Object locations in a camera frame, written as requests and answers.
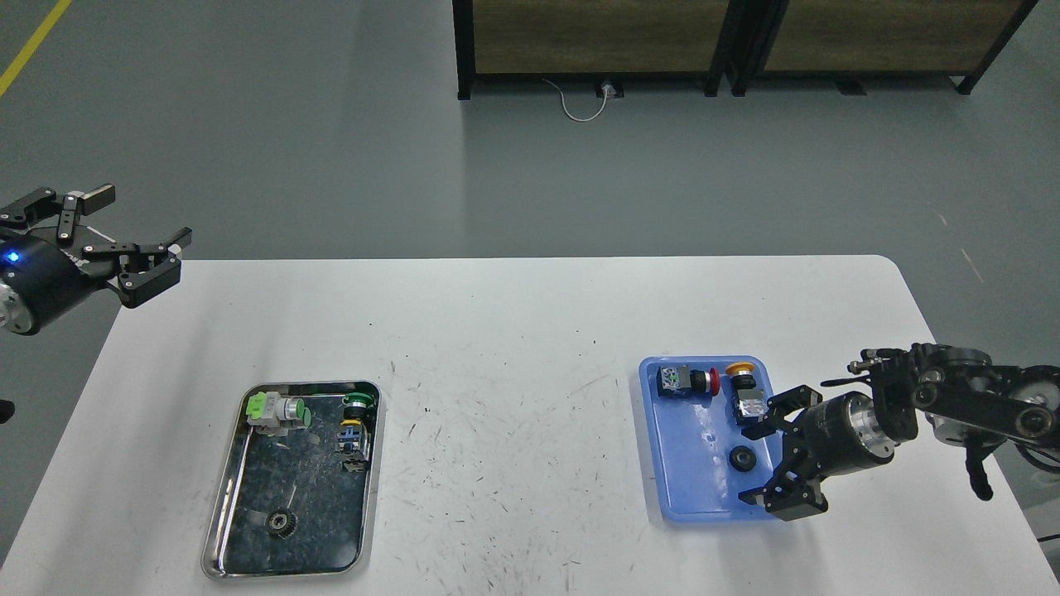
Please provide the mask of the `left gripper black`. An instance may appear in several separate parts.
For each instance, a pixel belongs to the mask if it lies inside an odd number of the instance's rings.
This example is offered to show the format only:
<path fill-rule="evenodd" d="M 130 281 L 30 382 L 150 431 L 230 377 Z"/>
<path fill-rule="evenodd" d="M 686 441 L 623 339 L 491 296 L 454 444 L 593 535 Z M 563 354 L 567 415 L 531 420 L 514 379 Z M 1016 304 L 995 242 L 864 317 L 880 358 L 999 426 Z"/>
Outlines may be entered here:
<path fill-rule="evenodd" d="M 141 245 L 116 242 L 82 222 L 114 201 L 114 185 L 64 194 L 39 186 L 2 207 L 3 329 L 37 334 L 106 286 L 122 306 L 136 309 L 181 282 L 179 252 L 190 245 L 193 230 L 181 228 L 167 240 Z M 60 246 L 29 234 L 53 218 Z M 82 233 L 103 241 L 84 245 L 84 259 L 63 249 L 72 248 Z"/>

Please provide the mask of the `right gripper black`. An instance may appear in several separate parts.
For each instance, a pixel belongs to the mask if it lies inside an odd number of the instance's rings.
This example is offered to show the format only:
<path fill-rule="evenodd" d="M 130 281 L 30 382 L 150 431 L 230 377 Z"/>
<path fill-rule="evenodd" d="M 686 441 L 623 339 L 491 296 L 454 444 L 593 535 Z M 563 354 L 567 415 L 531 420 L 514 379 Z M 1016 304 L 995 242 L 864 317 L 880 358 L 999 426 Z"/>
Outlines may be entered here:
<path fill-rule="evenodd" d="M 768 397 L 761 419 L 743 427 L 749 440 L 780 431 L 802 437 L 803 446 L 787 453 L 768 483 L 740 492 L 741 502 L 787 522 L 818 516 L 829 509 L 823 478 L 891 463 L 897 442 L 882 430 L 870 397 L 847 392 L 822 401 L 810 386 L 788 389 Z"/>

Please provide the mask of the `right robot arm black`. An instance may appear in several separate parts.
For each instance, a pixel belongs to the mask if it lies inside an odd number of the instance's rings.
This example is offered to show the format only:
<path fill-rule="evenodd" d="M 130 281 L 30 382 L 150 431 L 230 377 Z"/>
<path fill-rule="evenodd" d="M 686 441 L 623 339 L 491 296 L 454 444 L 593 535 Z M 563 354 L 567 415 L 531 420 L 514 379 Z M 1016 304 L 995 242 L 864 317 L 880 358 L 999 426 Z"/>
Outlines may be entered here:
<path fill-rule="evenodd" d="M 866 392 L 826 399 L 802 385 L 768 397 L 766 411 L 743 435 L 780 434 L 781 461 L 768 483 L 741 492 L 741 502 L 783 521 L 826 512 L 822 483 L 889 464 L 896 449 L 918 436 L 918 411 L 939 441 L 964 450 L 979 499 L 992 498 L 984 462 L 1001 445 L 1012 444 L 1038 470 L 1058 472 L 1056 366 L 997 365 L 976 348 L 912 344 L 864 348 L 848 371 Z"/>

